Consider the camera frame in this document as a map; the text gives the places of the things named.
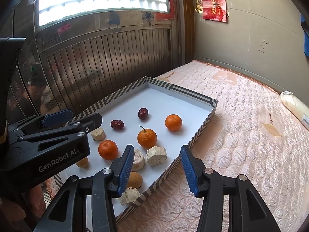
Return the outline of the person's left hand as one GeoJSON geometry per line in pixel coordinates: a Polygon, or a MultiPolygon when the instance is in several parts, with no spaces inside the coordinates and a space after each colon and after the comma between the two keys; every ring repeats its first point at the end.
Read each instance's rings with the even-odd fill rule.
{"type": "MultiPolygon", "coordinates": [[[[41,185],[31,188],[26,194],[27,207],[30,208],[35,218],[41,218],[46,210],[46,203],[43,198],[43,190],[41,185]]],[[[10,200],[1,200],[1,211],[8,221],[8,228],[1,220],[1,230],[4,231],[30,231],[30,228],[24,222],[26,218],[25,211],[16,203],[10,200]]]]}

